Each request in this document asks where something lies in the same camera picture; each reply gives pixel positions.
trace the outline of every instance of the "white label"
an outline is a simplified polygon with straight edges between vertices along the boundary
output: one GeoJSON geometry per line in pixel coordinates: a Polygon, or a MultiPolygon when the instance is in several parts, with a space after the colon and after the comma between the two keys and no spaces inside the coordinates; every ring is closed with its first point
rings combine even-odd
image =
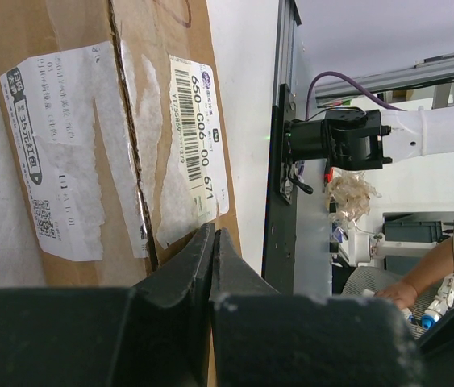
{"type": "Polygon", "coordinates": [[[229,208],[214,74],[210,66],[175,56],[171,56],[171,74],[171,119],[180,140],[179,167],[202,224],[229,208]]]}
{"type": "Polygon", "coordinates": [[[1,85],[42,250],[67,260],[102,259],[99,119],[123,213],[131,218],[134,254],[146,256],[112,44],[28,58],[3,74],[1,85]]]}

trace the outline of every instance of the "crumpled plastic bag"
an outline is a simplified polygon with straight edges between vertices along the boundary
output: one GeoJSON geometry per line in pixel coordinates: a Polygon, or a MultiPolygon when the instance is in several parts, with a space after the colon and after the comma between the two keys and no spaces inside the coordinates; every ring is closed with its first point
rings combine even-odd
{"type": "Polygon", "coordinates": [[[364,180],[364,172],[341,171],[326,187],[329,208],[331,201],[338,203],[337,210],[329,217],[342,227],[350,227],[370,212],[370,198],[381,195],[364,180]]]}

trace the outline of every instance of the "blue cap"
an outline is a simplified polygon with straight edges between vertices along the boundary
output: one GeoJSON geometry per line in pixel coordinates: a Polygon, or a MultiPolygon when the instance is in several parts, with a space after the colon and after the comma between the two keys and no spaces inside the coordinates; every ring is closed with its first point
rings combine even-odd
{"type": "Polygon", "coordinates": [[[427,314],[422,316],[422,328],[429,329],[433,325],[435,325],[435,320],[431,316],[429,316],[427,314]]]}

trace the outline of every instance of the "human arm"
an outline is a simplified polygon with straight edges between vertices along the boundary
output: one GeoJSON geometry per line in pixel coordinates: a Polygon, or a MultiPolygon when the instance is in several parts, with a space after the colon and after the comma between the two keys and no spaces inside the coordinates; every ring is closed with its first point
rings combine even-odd
{"type": "Polygon", "coordinates": [[[376,293],[390,298],[399,309],[413,306],[417,297],[436,282],[454,273],[454,236],[430,250],[399,282],[376,293]]]}

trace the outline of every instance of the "brown cardboard box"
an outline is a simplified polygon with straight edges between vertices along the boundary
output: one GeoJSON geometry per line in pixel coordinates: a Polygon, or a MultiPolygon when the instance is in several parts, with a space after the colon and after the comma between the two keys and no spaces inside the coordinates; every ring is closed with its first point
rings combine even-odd
{"type": "Polygon", "coordinates": [[[206,0],[0,0],[0,104],[50,285],[239,248],[206,0]]]}

